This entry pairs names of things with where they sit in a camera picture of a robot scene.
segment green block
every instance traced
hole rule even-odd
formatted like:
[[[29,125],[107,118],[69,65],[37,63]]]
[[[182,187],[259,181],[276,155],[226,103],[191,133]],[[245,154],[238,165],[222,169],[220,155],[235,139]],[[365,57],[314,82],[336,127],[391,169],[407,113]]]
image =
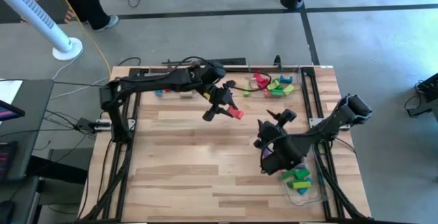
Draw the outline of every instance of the green block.
[[[310,181],[292,180],[288,182],[287,185],[292,189],[298,190],[298,189],[310,188],[312,186],[312,183]]]
[[[295,175],[295,169],[288,170],[281,175],[281,180],[288,179]]]
[[[292,93],[292,91],[294,91],[295,87],[293,85],[288,85],[286,88],[283,89],[283,92],[286,95],[289,95],[290,93]]]
[[[301,169],[295,172],[295,178],[299,180],[305,180],[305,178],[310,174],[309,169]]]
[[[282,96],[285,95],[285,93],[283,92],[283,90],[274,89],[274,90],[271,90],[271,95],[272,96],[282,97]]]
[[[278,80],[273,81],[270,85],[268,85],[268,90],[274,90],[279,87],[280,82]]]
[[[248,83],[246,83],[245,85],[245,90],[250,90],[251,89],[251,85]],[[249,97],[251,94],[249,93],[249,91],[244,91],[244,97]]]

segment wooden table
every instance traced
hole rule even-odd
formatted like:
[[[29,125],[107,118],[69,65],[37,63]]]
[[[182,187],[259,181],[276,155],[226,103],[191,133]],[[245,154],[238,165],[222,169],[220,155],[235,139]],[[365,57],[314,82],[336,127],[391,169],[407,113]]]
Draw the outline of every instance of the wooden table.
[[[128,72],[129,67],[114,67],[112,77],[127,76]],[[324,115],[328,116],[341,97],[335,71],[333,67],[317,66],[315,73]],[[234,79],[238,86],[244,87],[246,78],[251,75],[228,73],[226,79]],[[296,207],[288,197],[293,194],[295,203],[321,199],[317,184],[304,198],[296,192],[287,193],[278,174],[260,173],[260,150],[253,147],[258,132],[257,119],[272,121],[266,109],[282,112],[289,108],[297,113],[295,121],[285,126],[288,132],[309,129],[300,83],[296,83],[300,78],[297,73],[284,75],[294,76],[297,90],[288,97],[263,98],[261,93],[243,97],[242,92],[233,91],[237,106],[245,111],[240,121],[217,115],[212,122],[205,122],[202,115],[209,104],[198,95],[180,99],[177,93],[163,98],[156,97],[153,92],[142,93],[122,221],[323,221],[320,202]],[[307,86],[316,117],[310,83]],[[339,137],[352,145],[350,132],[341,132]],[[83,215],[96,203],[109,139],[109,132],[97,136]],[[113,149],[114,145],[106,162],[103,189],[109,177]],[[338,142],[333,145],[332,153],[340,187],[357,209],[369,216],[354,153]],[[311,152],[307,166],[316,182]],[[116,193],[110,217],[115,213]],[[333,216],[336,216],[333,198],[330,202]]]

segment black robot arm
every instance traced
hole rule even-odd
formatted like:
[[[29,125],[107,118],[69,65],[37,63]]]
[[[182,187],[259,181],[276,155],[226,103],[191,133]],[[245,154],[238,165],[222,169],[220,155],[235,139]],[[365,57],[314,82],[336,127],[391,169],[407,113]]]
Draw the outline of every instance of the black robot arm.
[[[276,125],[270,121],[259,121],[259,133],[254,146],[269,149],[272,153],[261,160],[261,170],[269,175],[280,169],[292,169],[302,162],[312,145],[321,141],[332,141],[343,125],[356,125],[366,122],[371,116],[371,109],[357,95],[347,95],[339,101],[332,114],[321,123],[303,134],[288,134],[283,126],[295,119],[296,114],[285,110],[282,114],[273,114],[278,121]]]
[[[128,143],[133,140],[128,122],[122,117],[119,107],[125,104],[130,95],[137,92],[163,89],[172,89],[175,92],[195,90],[212,104],[210,110],[204,114],[204,120],[211,121],[215,114],[233,117],[220,106],[229,104],[237,109],[230,91],[230,87],[234,87],[235,83],[226,82],[222,88],[215,85],[224,76],[225,70],[221,64],[209,62],[204,67],[193,64],[186,69],[174,69],[166,75],[121,77],[104,85],[100,88],[101,109],[107,112],[111,119],[113,142]]]

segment gray tile floor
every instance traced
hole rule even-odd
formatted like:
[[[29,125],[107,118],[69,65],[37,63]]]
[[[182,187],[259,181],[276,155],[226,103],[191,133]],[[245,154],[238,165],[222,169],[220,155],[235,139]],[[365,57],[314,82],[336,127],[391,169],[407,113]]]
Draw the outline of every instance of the gray tile floor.
[[[438,0],[305,0],[308,8],[360,5],[407,5]],[[136,9],[125,0],[101,0],[110,14],[193,12],[281,8],[279,0],[142,0]],[[438,124],[431,115],[410,119],[403,110],[412,86],[438,72],[438,10],[309,14],[321,64],[334,65],[343,93],[361,95],[374,109],[370,122],[354,128],[359,166],[370,208],[378,220],[434,223],[438,219]],[[62,25],[80,38],[84,53],[58,80],[92,83],[107,70],[75,23]],[[64,65],[51,56],[51,45],[23,24],[0,25],[0,77],[53,77]],[[210,16],[123,20],[113,29],[91,33],[111,65],[138,56],[142,64],[205,58],[246,57],[252,64],[271,64],[275,55],[286,64],[311,64],[299,14]],[[77,89],[56,86],[58,95]],[[95,119],[94,88],[54,99],[52,111]],[[41,133],[37,147],[67,149],[80,139],[71,133]],[[87,140],[82,147],[92,147]],[[35,154],[47,156],[48,150]],[[54,206],[66,212],[77,206]],[[72,219],[44,209],[40,223]]]

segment table leg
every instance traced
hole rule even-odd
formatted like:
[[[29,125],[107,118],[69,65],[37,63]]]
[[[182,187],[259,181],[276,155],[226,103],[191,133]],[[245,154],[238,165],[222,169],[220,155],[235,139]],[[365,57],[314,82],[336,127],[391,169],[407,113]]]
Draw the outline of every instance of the table leg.
[[[85,184],[87,179],[87,170],[60,164],[34,155],[30,158],[26,174],[28,176],[35,175],[76,184]]]

